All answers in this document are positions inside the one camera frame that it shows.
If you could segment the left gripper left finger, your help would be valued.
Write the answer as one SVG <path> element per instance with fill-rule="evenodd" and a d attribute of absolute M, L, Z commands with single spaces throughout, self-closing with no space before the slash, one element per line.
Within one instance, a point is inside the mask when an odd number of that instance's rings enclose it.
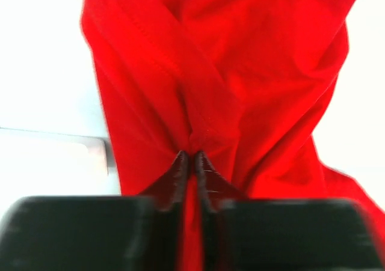
<path fill-rule="evenodd" d="M 189 157 L 135 196 L 28 196 L 1 222 L 2 270 L 177 270 Z"/>

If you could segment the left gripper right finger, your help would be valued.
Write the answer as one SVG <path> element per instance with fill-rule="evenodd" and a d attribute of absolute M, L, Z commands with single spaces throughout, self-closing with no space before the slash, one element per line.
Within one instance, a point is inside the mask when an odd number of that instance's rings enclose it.
<path fill-rule="evenodd" d="M 383 270 L 376 235 L 345 199 L 250 199 L 194 157 L 204 270 Z"/>

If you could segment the red t shirt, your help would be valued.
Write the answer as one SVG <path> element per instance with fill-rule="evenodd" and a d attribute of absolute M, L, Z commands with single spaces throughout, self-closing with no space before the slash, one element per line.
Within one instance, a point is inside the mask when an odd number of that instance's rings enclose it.
<path fill-rule="evenodd" d="M 384 257 L 384 212 L 319 159 L 313 130 L 348 55 L 356 0 L 84 0 L 121 192 L 204 151 L 250 198 L 343 198 Z"/>

